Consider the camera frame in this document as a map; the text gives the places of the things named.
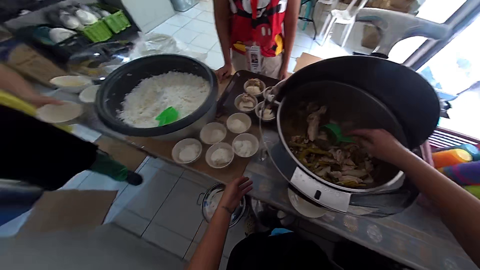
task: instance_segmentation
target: red shirt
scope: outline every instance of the red shirt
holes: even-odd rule
[[[287,9],[287,0],[229,0],[233,12],[230,38],[232,48],[245,54],[244,44],[251,46],[256,42],[262,55],[273,57],[283,50],[282,26]],[[257,6],[256,18],[252,15],[252,6]]]

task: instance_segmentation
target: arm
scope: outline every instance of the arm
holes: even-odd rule
[[[18,73],[3,64],[0,64],[0,89],[8,91],[39,107],[45,104],[62,104],[59,100],[42,96],[36,92]]]
[[[252,190],[251,184],[248,177],[242,176],[226,186],[207,231],[192,256],[188,270],[218,269],[231,213],[239,205],[241,198]]]
[[[228,0],[214,0],[214,16],[216,32],[222,47],[223,59],[225,65],[215,71],[219,81],[228,78],[232,73],[232,59],[230,58],[230,8]]]
[[[375,157],[396,165],[440,210],[442,221],[480,266],[480,200],[403,147],[385,130],[356,130]]]
[[[295,33],[297,31],[297,22],[300,12],[300,0],[288,0],[287,10],[285,10],[285,18],[283,20],[283,28],[285,37],[283,39],[283,62],[280,69],[279,79],[283,80],[287,77],[288,61],[292,54],[293,42],[295,41]]]

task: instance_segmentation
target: wrist tattoo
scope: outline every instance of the wrist tattoo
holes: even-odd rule
[[[228,209],[228,207],[222,206],[222,208],[225,209],[228,213],[233,214],[233,211],[231,211],[230,209]]]

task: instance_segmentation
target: green pants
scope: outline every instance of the green pants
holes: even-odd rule
[[[125,181],[128,175],[127,167],[100,152],[96,153],[95,162],[89,169],[94,172],[108,175],[115,181],[119,182]]]

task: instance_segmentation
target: id badge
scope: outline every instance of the id badge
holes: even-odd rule
[[[253,73],[260,73],[262,71],[262,55],[260,46],[245,46],[247,56],[247,66]]]

